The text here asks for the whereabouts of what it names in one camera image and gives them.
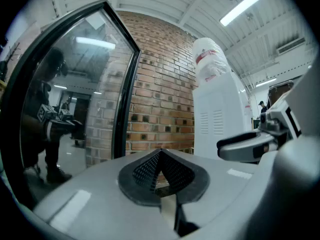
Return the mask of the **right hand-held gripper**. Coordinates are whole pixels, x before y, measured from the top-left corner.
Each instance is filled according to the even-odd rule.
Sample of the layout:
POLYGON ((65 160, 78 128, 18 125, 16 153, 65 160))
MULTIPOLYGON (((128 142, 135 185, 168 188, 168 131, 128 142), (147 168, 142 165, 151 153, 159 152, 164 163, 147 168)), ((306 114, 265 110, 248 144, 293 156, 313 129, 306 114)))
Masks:
POLYGON ((225 161, 257 163, 264 154, 276 151, 287 141, 320 136, 318 60, 263 114, 258 129, 218 141, 218 157, 225 161))

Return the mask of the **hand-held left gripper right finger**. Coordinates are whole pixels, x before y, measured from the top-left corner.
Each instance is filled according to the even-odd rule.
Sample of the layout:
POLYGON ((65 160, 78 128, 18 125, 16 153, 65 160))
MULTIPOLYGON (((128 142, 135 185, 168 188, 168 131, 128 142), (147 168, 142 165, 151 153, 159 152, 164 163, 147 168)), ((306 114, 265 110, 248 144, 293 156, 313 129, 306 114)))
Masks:
POLYGON ((245 237, 250 214, 239 200, 257 167, 163 149, 160 237, 245 237))

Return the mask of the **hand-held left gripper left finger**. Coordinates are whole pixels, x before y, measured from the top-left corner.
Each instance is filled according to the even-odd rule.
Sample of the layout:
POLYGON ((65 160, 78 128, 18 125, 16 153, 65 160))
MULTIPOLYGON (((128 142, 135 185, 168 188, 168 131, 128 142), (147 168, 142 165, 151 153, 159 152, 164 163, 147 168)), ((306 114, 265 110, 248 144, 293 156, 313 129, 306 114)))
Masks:
POLYGON ((159 207, 137 205, 119 188, 122 167, 146 155, 91 166, 50 192, 33 212, 75 240, 177 240, 159 207))

